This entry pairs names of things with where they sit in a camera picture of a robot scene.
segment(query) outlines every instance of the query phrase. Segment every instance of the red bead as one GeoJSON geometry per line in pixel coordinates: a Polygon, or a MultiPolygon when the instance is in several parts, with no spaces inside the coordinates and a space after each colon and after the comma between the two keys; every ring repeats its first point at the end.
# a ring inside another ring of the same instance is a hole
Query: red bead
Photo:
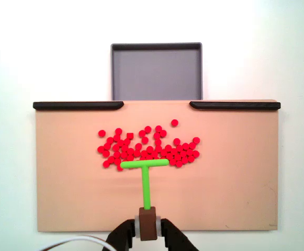
{"type": "Polygon", "coordinates": [[[200,143],[200,138],[199,138],[199,137],[194,137],[194,138],[193,138],[193,142],[194,142],[195,144],[199,144],[199,143],[200,143]]]}
{"type": "Polygon", "coordinates": [[[189,161],[190,163],[194,162],[194,160],[195,160],[195,157],[193,157],[193,156],[189,156],[189,157],[188,157],[188,161],[189,161]]]}
{"type": "Polygon", "coordinates": [[[160,132],[160,136],[161,136],[162,138],[166,137],[166,135],[167,135],[167,131],[166,131],[166,130],[162,130],[162,131],[160,132]]]}
{"type": "Polygon", "coordinates": [[[161,150],[161,156],[166,156],[167,155],[167,151],[165,149],[161,150]]]}
{"type": "Polygon", "coordinates": [[[134,154],[135,157],[139,157],[140,156],[140,151],[139,150],[135,150],[133,154],[134,154]]]}
{"type": "Polygon", "coordinates": [[[191,149],[195,149],[196,148],[196,144],[194,142],[189,143],[189,147],[191,149]]]}
{"type": "Polygon", "coordinates": [[[119,147],[122,147],[124,145],[124,140],[119,140],[118,143],[119,147]]]}
{"type": "Polygon", "coordinates": [[[131,143],[130,139],[124,139],[124,145],[129,145],[131,143]]]}
{"type": "Polygon", "coordinates": [[[187,152],[186,151],[181,151],[179,154],[181,155],[181,157],[186,157],[187,156],[187,152]]]}
{"type": "Polygon", "coordinates": [[[199,151],[194,150],[193,151],[193,157],[198,158],[199,157],[199,151]]]}
{"type": "Polygon", "coordinates": [[[157,151],[153,151],[153,152],[152,152],[152,157],[153,157],[153,158],[156,158],[157,155],[158,155],[157,151]]]}
{"type": "Polygon", "coordinates": [[[142,149],[142,144],[140,144],[140,143],[138,143],[138,144],[136,144],[136,150],[141,150],[142,149]]]}
{"type": "Polygon", "coordinates": [[[162,151],[162,147],[160,145],[155,146],[155,150],[160,153],[162,151]]]}
{"type": "Polygon", "coordinates": [[[171,160],[173,158],[173,155],[171,153],[167,153],[166,158],[171,160]]]}
{"type": "Polygon", "coordinates": [[[187,151],[187,155],[188,155],[188,156],[191,156],[192,154],[193,154],[193,150],[188,149],[188,151],[187,151]]]}
{"type": "Polygon", "coordinates": [[[160,134],[158,132],[154,133],[154,138],[157,140],[160,138],[160,134]]]}
{"type": "Polygon", "coordinates": [[[170,160],[169,160],[169,164],[170,164],[171,166],[175,166],[176,160],[175,160],[175,159],[170,159],[170,160]]]}
{"type": "Polygon", "coordinates": [[[143,137],[143,138],[141,139],[141,142],[142,142],[143,144],[147,144],[147,143],[148,143],[148,138],[147,138],[147,137],[143,137]]]}
{"type": "Polygon", "coordinates": [[[155,145],[161,145],[161,140],[160,139],[155,140],[155,145]]]}
{"type": "Polygon", "coordinates": [[[175,154],[174,159],[177,160],[177,161],[180,161],[181,160],[181,155],[175,154]]]}
{"type": "Polygon", "coordinates": [[[98,132],[98,136],[100,136],[101,138],[103,138],[105,136],[105,131],[104,130],[100,130],[98,132]]]}
{"type": "Polygon", "coordinates": [[[113,142],[114,142],[114,138],[112,138],[112,137],[108,137],[106,139],[106,143],[112,144],[113,142]]]}
{"type": "Polygon", "coordinates": [[[115,152],[115,151],[118,151],[118,150],[119,150],[119,145],[118,145],[118,144],[113,145],[112,150],[113,150],[114,152],[115,152]]]}
{"type": "Polygon", "coordinates": [[[126,137],[130,140],[133,140],[133,132],[126,133],[126,137]]]}
{"type": "Polygon", "coordinates": [[[134,160],[133,155],[129,155],[129,156],[127,156],[127,161],[133,161],[133,160],[134,160]]]}
{"type": "Polygon", "coordinates": [[[121,163],[121,160],[119,158],[115,159],[115,165],[116,166],[119,166],[121,163]]]}
{"type": "Polygon", "coordinates": [[[148,146],[146,150],[148,153],[152,153],[154,148],[152,146],[148,146]]]}
{"type": "Polygon", "coordinates": [[[156,132],[161,132],[162,126],[157,125],[157,126],[155,127],[155,130],[156,130],[156,132]]]}
{"type": "Polygon", "coordinates": [[[122,129],[121,129],[121,128],[117,128],[117,129],[115,130],[115,133],[116,133],[116,135],[121,135],[122,129]]]}
{"type": "Polygon", "coordinates": [[[109,143],[104,144],[104,149],[105,150],[109,150],[110,148],[111,148],[111,144],[109,144],[109,143]]]}
{"type": "Polygon", "coordinates": [[[175,155],[175,154],[177,154],[177,153],[178,153],[178,151],[177,151],[177,149],[176,149],[176,148],[173,148],[173,149],[171,150],[171,153],[175,155]]]}
{"type": "Polygon", "coordinates": [[[176,161],[176,167],[180,168],[182,166],[182,161],[176,161]]]}
{"type": "Polygon", "coordinates": [[[123,146],[121,147],[121,151],[122,151],[122,152],[126,152],[128,149],[129,149],[129,147],[128,147],[127,145],[123,145],[123,146]]]}
{"type": "Polygon", "coordinates": [[[141,130],[140,132],[139,132],[139,137],[144,137],[146,135],[146,132],[144,131],[144,130],[141,130]]]}
{"type": "Polygon", "coordinates": [[[141,151],[141,156],[146,157],[148,155],[148,152],[146,150],[141,151]]]}
{"type": "Polygon", "coordinates": [[[110,156],[110,157],[108,158],[108,161],[109,161],[110,164],[112,164],[113,162],[115,162],[115,157],[110,156]]]}
{"type": "Polygon", "coordinates": [[[127,150],[127,154],[128,154],[128,155],[133,155],[133,153],[134,153],[134,149],[133,149],[133,148],[129,148],[129,149],[127,150]]]}
{"type": "Polygon", "coordinates": [[[184,158],[182,158],[181,161],[182,161],[183,165],[184,165],[184,164],[187,164],[187,163],[188,163],[188,158],[187,158],[187,157],[184,157],[184,158]]]}
{"type": "Polygon", "coordinates": [[[114,141],[118,142],[120,140],[120,135],[116,134],[114,136],[114,141]]]}
{"type": "Polygon", "coordinates": [[[110,155],[110,152],[108,150],[103,151],[103,157],[107,158],[110,155]]]}
{"type": "Polygon", "coordinates": [[[103,166],[104,166],[104,168],[108,168],[110,166],[109,161],[104,161],[103,166]]]}
{"type": "Polygon", "coordinates": [[[116,151],[116,152],[114,153],[114,157],[115,157],[115,158],[120,158],[120,152],[116,151]]]}
{"type": "Polygon", "coordinates": [[[183,147],[183,150],[188,150],[189,149],[189,144],[188,143],[184,143],[182,145],[182,147],[183,147]]]}
{"type": "Polygon", "coordinates": [[[127,152],[122,152],[121,155],[120,155],[120,157],[121,158],[127,158],[127,155],[128,155],[127,152]]]}
{"type": "Polygon", "coordinates": [[[145,127],[145,132],[150,133],[152,131],[152,128],[150,126],[145,127]]]}
{"type": "Polygon", "coordinates": [[[172,123],[172,126],[176,127],[178,125],[178,120],[173,119],[171,123],[172,123]]]}
{"type": "Polygon", "coordinates": [[[178,145],[178,146],[176,147],[176,149],[177,149],[178,152],[181,152],[181,151],[183,150],[183,147],[182,147],[181,145],[178,145]]]}
{"type": "Polygon", "coordinates": [[[181,143],[181,141],[178,138],[174,139],[174,145],[179,145],[181,143]]]}
{"type": "Polygon", "coordinates": [[[170,152],[172,150],[172,146],[171,145],[166,145],[164,148],[167,152],[170,152]]]}
{"type": "Polygon", "coordinates": [[[99,146],[98,148],[97,148],[97,151],[99,152],[99,153],[102,153],[103,151],[104,151],[104,146],[99,146]]]}
{"type": "Polygon", "coordinates": [[[123,169],[120,167],[120,165],[117,166],[117,171],[121,172],[123,169]]]}

